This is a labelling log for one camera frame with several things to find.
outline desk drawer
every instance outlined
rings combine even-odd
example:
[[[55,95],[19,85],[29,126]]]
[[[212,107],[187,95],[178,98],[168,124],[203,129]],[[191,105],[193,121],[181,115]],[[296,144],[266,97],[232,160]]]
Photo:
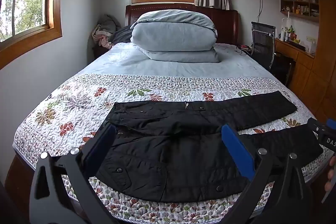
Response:
[[[299,52],[296,49],[291,48],[281,42],[277,42],[276,51],[290,58],[293,58],[295,61],[297,60],[297,56],[299,54]]]
[[[298,56],[297,56],[297,60],[298,63],[304,65],[306,68],[308,68],[309,70],[311,70],[311,67],[313,67],[313,62],[314,59],[303,54],[302,52],[299,52]]]

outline nightstand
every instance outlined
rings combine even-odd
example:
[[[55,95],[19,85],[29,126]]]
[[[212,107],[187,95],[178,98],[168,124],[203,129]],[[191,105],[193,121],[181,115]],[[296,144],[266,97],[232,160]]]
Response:
[[[94,59],[95,59],[95,60],[96,60],[98,57],[102,56],[104,53],[106,53],[106,52],[109,51],[109,49],[104,48],[104,47],[102,47],[102,46],[98,46],[98,45],[94,46],[94,47],[92,48],[92,50],[93,50],[93,56],[94,56]]]

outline bed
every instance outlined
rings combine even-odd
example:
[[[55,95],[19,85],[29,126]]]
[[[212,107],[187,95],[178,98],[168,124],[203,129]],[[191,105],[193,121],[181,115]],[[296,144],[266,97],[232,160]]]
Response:
[[[282,119],[250,128],[240,134],[254,134],[306,123],[311,112],[268,71],[249,56],[236,50],[238,12],[201,8],[191,4],[129,5],[126,24],[131,25],[145,12],[162,9],[194,10],[209,16],[218,30],[215,46],[220,63],[177,63],[149,59],[136,45],[119,43],[71,77],[42,101],[15,133],[13,147],[32,169],[41,152],[64,155],[84,145],[95,135],[114,102],[220,101],[279,90],[298,110]],[[332,156],[323,154],[304,168],[311,181]],[[66,190],[76,200],[69,179]],[[131,223],[217,223],[238,199],[239,194],[198,203],[154,203],[116,192],[97,178],[90,184],[106,208],[116,218]],[[273,184],[266,186],[256,207],[266,204]]]

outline light blue bed sheet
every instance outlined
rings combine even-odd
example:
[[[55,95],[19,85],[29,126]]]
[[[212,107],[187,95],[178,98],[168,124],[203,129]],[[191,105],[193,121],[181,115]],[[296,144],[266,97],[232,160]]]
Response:
[[[118,43],[78,74],[104,73],[202,78],[265,77],[276,80],[252,58],[236,52],[236,46],[216,44],[214,48],[218,53],[220,63],[180,63],[151,60],[139,50],[137,45]]]

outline tree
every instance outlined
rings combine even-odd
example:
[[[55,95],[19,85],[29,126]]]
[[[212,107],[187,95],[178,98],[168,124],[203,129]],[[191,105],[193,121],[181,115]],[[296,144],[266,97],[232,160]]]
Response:
[[[1,6],[4,7],[2,10],[4,13],[4,18],[1,18],[0,20],[0,41],[6,40],[12,36],[12,5],[13,0],[1,1]]]
[[[43,0],[16,0],[21,7],[19,16],[16,16],[15,33],[40,26],[43,22]]]
[[[12,36],[13,0],[2,0],[0,41]],[[15,0],[15,33],[34,28],[43,23],[43,0]]]

